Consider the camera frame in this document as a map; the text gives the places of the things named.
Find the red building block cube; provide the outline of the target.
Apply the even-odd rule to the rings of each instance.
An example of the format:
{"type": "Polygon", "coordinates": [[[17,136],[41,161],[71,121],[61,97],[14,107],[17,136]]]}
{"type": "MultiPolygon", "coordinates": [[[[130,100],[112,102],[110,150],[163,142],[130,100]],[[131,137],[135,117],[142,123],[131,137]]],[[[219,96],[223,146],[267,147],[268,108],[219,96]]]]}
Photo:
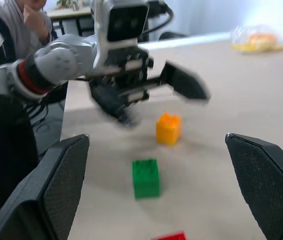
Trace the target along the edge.
{"type": "Polygon", "coordinates": [[[186,235],[183,231],[169,233],[152,238],[151,240],[187,240],[186,235]]]}

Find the black office chair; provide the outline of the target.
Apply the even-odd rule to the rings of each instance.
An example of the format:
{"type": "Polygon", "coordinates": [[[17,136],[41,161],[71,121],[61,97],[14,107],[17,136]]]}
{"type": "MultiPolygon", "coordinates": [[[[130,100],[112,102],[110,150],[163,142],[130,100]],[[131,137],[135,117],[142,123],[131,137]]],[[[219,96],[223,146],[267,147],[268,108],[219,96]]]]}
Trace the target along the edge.
{"type": "Polygon", "coordinates": [[[172,40],[172,39],[182,39],[182,38],[188,38],[189,35],[186,34],[182,34],[182,33],[178,33],[178,32],[172,32],[172,31],[166,31],[163,32],[160,36],[159,36],[159,41],[163,41],[163,40],[172,40]]]}

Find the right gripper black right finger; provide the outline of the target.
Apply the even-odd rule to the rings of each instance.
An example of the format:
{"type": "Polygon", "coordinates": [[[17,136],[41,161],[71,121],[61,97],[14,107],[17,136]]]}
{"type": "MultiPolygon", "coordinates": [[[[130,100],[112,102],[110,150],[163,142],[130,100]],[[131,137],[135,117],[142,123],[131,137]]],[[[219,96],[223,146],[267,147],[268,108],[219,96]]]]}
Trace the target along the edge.
{"type": "Polygon", "coordinates": [[[276,144],[227,133],[241,194],[267,240],[283,240],[283,150],[276,144]]]}

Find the clear plastic bag with food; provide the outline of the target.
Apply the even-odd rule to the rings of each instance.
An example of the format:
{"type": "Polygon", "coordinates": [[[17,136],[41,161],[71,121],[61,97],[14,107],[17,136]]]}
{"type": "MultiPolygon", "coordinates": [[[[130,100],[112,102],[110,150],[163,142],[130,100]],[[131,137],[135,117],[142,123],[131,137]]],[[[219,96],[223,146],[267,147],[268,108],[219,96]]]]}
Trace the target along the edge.
{"type": "Polygon", "coordinates": [[[238,26],[230,39],[231,47],[245,54],[283,50],[283,37],[266,25],[238,26]]]}

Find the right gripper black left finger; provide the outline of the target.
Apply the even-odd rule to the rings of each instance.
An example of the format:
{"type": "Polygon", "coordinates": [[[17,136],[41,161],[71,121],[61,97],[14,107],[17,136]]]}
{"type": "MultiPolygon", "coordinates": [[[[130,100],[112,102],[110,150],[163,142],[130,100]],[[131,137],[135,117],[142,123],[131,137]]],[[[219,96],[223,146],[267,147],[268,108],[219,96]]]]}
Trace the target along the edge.
{"type": "Polygon", "coordinates": [[[67,240],[85,178],[90,137],[53,145],[0,210],[0,240],[67,240]]]}

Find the orange building block cube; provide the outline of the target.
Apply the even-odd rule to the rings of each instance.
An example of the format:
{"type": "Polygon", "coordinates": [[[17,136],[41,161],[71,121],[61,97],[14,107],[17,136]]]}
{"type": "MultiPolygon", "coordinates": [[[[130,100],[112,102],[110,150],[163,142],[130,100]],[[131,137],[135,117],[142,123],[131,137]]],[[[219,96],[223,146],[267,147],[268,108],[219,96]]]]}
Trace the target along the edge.
{"type": "Polygon", "coordinates": [[[156,141],[163,145],[174,145],[182,133],[182,118],[178,114],[164,112],[156,122],[156,141]]]}

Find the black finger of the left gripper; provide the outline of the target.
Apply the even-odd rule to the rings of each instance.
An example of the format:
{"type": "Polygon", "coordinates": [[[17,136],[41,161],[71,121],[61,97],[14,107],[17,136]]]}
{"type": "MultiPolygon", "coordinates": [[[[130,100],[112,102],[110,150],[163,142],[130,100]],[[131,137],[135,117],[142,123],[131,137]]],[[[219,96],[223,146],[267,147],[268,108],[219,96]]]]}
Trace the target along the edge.
{"type": "Polygon", "coordinates": [[[123,128],[136,128],[140,121],[129,109],[127,100],[119,96],[114,86],[110,84],[89,84],[90,96],[99,108],[123,128]]]}
{"type": "Polygon", "coordinates": [[[202,78],[172,62],[165,62],[160,81],[162,84],[170,85],[175,92],[188,100],[206,103],[210,101],[210,92],[202,78]]]}

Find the background desk with black legs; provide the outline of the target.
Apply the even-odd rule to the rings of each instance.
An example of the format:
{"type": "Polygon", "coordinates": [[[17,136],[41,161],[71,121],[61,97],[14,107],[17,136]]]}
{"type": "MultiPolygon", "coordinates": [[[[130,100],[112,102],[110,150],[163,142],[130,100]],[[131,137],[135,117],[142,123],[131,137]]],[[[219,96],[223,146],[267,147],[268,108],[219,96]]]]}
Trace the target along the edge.
{"type": "Polygon", "coordinates": [[[79,36],[83,34],[94,34],[94,18],[89,6],[81,7],[78,10],[72,8],[55,9],[47,13],[51,19],[53,29],[59,30],[62,35],[65,35],[65,27],[63,22],[73,21],[75,22],[76,31],[79,36]]]}

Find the person in grey sweater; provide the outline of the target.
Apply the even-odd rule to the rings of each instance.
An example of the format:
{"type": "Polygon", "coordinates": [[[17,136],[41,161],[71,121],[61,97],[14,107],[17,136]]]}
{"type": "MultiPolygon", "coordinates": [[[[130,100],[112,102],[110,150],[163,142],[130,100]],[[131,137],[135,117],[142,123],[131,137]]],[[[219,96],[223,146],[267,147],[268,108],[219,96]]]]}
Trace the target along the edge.
{"type": "Polygon", "coordinates": [[[47,0],[0,0],[0,65],[25,59],[52,42],[47,0]]]}

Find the dark robot torso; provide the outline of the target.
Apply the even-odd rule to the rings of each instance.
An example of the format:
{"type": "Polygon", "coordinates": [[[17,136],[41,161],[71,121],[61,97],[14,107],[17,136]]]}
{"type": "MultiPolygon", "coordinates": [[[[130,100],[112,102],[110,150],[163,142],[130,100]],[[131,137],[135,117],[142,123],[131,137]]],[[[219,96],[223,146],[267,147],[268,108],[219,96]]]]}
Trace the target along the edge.
{"type": "Polygon", "coordinates": [[[29,115],[17,100],[0,96],[0,208],[38,162],[29,115]]]}

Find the green building block cube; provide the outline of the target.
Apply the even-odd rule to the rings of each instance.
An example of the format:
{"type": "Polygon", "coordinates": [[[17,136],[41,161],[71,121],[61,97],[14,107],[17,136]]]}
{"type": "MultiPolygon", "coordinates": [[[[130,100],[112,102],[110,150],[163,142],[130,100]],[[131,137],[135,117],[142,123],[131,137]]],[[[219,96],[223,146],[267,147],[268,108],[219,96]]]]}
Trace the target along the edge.
{"type": "Polygon", "coordinates": [[[156,158],[132,162],[135,199],[156,198],[161,195],[160,171],[156,158]]]}

